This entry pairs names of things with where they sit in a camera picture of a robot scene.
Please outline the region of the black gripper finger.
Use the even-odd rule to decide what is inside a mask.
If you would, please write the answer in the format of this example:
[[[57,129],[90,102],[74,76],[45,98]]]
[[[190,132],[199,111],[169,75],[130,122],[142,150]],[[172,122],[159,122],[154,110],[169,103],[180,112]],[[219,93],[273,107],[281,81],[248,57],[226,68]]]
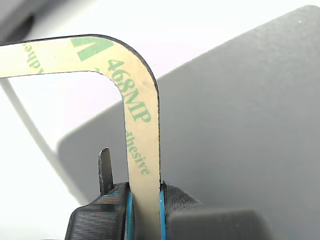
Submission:
[[[160,190],[160,222],[163,240],[271,240],[267,221],[252,209],[206,207],[174,184]]]
[[[99,153],[100,195],[70,215],[66,240],[133,240],[135,217],[128,182],[113,183],[110,150]]]

